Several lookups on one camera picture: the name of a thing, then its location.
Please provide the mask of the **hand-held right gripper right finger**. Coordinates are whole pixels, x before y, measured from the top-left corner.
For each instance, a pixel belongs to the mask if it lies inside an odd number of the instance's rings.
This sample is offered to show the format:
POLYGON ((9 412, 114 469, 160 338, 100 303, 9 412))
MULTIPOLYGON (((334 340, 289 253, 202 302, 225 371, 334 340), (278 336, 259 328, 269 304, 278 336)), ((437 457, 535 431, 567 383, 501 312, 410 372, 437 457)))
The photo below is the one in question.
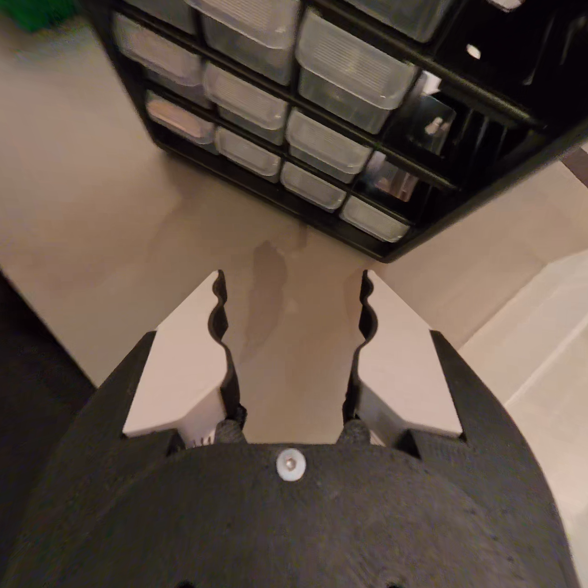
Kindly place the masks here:
POLYGON ((385 446, 409 430, 463 433, 432 330, 373 270, 362 274, 359 331, 343 422, 359 419, 385 446))

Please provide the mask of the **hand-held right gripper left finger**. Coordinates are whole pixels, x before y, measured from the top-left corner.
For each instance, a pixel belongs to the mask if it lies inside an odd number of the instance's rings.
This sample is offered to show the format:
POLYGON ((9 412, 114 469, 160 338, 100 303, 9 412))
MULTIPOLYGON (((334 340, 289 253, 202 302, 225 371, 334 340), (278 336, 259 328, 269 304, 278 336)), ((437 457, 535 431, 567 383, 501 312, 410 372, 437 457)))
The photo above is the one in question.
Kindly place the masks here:
POLYGON ((122 433, 176 431, 186 446, 211 445, 217 425, 239 420, 238 377, 223 342, 226 283, 213 271, 156 328, 122 433))

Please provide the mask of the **large clear plastic drawer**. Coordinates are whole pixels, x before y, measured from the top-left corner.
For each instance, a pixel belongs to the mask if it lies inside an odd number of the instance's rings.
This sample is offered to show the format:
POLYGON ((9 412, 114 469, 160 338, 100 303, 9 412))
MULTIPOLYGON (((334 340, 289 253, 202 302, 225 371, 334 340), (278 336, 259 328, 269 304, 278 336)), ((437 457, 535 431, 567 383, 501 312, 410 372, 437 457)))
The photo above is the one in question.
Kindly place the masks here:
POLYGON ((531 447, 587 587, 587 250, 546 265, 459 353, 531 447))

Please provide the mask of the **black drawer cabinet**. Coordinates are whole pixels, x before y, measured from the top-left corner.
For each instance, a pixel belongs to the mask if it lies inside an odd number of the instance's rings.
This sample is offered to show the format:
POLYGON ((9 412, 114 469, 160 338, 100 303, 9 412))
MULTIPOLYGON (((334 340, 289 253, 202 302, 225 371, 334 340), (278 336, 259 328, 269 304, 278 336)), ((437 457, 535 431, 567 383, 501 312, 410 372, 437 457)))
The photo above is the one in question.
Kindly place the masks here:
POLYGON ((396 243, 382 242, 186 140, 146 112, 143 69, 112 37, 114 1, 80 1, 151 140, 174 159, 271 203, 291 217, 389 263, 467 217, 502 192, 587 141, 587 1, 308 1, 327 20, 426 74, 424 98, 410 101, 417 127, 442 115, 446 130, 409 139, 385 131, 387 156, 415 155, 437 183, 416 224, 396 243))

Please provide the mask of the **green plastic bin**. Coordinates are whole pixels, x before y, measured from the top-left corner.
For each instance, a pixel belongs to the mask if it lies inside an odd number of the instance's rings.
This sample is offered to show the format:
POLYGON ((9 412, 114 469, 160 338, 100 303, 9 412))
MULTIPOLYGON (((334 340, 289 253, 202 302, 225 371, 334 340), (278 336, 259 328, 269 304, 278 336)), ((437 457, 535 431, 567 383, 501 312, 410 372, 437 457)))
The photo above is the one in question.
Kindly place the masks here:
POLYGON ((78 13, 79 1, 1 1, 1 14, 30 33, 61 25, 78 13))

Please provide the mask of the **person's black clothing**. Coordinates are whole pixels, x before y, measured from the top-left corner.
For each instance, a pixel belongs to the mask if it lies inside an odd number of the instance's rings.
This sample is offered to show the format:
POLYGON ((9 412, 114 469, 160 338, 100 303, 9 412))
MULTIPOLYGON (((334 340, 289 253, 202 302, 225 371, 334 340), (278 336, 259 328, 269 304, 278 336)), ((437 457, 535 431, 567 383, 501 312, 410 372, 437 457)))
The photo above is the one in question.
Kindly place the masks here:
POLYGON ((1 274, 1 567, 52 448, 95 386, 1 274))

